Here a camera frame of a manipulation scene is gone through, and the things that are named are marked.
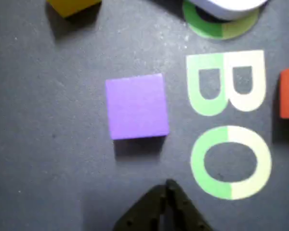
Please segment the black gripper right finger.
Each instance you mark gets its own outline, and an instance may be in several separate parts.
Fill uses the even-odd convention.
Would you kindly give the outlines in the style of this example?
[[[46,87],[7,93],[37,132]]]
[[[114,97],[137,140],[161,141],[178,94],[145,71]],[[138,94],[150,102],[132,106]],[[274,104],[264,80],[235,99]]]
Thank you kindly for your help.
[[[166,180],[166,196],[172,210],[174,226],[178,231],[213,231],[175,180]]]

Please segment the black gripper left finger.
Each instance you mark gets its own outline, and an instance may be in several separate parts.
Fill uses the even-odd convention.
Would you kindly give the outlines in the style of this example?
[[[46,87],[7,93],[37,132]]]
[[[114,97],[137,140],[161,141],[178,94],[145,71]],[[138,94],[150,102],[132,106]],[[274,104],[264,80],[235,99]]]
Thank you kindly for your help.
[[[166,186],[156,185],[146,192],[115,223],[115,231],[157,231],[166,209]]]

